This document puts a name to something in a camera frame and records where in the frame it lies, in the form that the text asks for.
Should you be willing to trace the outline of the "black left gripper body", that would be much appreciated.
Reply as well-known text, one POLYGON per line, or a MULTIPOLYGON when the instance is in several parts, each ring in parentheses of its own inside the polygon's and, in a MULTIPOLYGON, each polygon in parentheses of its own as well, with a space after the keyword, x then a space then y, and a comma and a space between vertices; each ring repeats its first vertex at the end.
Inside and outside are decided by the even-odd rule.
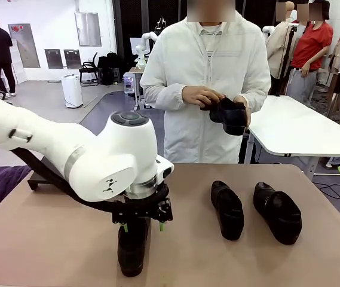
POLYGON ((160 184, 157 190, 145 199, 119 203, 118 209, 112 212, 112 222, 127 224, 135 218, 152 218, 160 223, 172 221, 173 212, 168 195, 168 185, 160 184))

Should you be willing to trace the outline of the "person's left hand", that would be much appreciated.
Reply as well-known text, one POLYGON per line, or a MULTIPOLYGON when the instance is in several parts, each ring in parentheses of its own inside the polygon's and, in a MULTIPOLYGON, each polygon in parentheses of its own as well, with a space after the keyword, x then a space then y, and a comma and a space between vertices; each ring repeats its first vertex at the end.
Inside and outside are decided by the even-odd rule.
POLYGON ((250 123, 251 123, 251 111, 250 111, 247 100, 244 97, 238 95, 234 98, 234 102, 235 103, 242 103, 244 105, 245 111, 246 111, 246 118, 247 118, 246 128, 248 129, 249 126, 250 126, 250 123))

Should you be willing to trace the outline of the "person's right hand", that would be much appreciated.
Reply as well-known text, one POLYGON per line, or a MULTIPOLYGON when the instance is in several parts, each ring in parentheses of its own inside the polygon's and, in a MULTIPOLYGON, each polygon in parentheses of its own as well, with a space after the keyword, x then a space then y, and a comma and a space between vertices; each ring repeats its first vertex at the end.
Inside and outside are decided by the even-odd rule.
POLYGON ((185 86, 182 90, 183 101, 200 108, 219 103, 224 98, 225 95, 205 86, 185 86))

